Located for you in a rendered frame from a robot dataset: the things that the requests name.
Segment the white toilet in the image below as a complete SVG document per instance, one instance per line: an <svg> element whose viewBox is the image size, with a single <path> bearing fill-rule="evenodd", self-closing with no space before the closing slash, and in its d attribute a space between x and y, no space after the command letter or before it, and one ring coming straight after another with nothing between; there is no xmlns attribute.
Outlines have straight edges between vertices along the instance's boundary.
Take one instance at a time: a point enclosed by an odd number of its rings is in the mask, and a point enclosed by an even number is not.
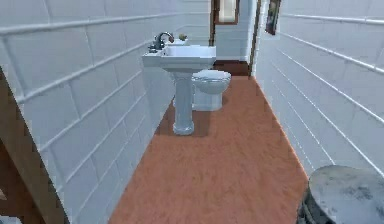
<svg viewBox="0 0 384 224"><path fill-rule="evenodd" d="M202 70L192 75L194 86L193 109L195 111L217 111L222 108L222 94L231 81L229 72Z"/></svg>

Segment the white pedestal sink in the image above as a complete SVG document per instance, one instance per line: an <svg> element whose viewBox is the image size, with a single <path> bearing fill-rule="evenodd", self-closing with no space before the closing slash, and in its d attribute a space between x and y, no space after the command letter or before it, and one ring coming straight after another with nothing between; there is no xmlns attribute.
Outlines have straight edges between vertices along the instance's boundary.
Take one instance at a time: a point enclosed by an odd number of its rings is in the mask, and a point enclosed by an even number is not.
<svg viewBox="0 0 384 224"><path fill-rule="evenodd" d="M156 53L142 56L145 67L161 68L169 72L175 81L176 135L190 135L194 132L192 119L192 75L210 68L216 60L215 46L183 45L166 46Z"/></svg>

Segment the dark framed wall picture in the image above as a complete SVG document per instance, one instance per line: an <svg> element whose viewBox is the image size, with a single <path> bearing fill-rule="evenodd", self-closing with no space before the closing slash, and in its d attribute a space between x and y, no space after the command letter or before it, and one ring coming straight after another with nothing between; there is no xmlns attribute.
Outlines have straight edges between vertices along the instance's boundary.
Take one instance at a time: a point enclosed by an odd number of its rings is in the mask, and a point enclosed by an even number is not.
<svg viewBox="0 0 384 224"><path fill-rule="evenodd" d="M276 32L280 3L281 0L269 1L265 31L271 35L274 35Z"/></svg>

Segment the dark metal faucet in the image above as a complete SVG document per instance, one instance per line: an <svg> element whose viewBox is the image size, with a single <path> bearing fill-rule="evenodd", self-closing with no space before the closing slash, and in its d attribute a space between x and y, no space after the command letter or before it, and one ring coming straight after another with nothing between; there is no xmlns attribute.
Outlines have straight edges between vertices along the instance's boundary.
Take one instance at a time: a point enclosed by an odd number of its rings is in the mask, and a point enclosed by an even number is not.
<svg viewBox="0 0 384 224"><path fill-rule="evenodd" d="M154 41L152 44L148 47L150 53L156 53L159 50L162 50L165 47L165 42L162 39L163 35L168 36L168 40L173 43L174 42L174 36L172 33L169 32L161 32L157 36L154 37Z"/></svg>

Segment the brown wooden door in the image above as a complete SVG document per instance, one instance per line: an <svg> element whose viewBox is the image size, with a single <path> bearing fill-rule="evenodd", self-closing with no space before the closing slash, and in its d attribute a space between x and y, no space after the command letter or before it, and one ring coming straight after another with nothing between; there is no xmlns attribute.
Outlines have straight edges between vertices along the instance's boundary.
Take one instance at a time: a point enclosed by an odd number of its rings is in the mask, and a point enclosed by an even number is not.
<svg viewBox="0 0 384 224"><path fill-rule="evenodd" d="M1 67L0 217L21 224L70 224Z"/></svg>

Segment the grey metal trash can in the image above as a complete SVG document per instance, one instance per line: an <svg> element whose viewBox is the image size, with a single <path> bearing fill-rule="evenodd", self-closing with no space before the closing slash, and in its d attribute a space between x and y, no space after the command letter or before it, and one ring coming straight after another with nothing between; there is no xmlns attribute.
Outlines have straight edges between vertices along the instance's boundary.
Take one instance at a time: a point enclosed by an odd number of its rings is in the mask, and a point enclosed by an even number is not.
<svg viewBox="0 0 384 224"><path fill-rule="evenodd" d="M342 165L316 169L308 178L295 224L384 224L384 178Z"/></svg>

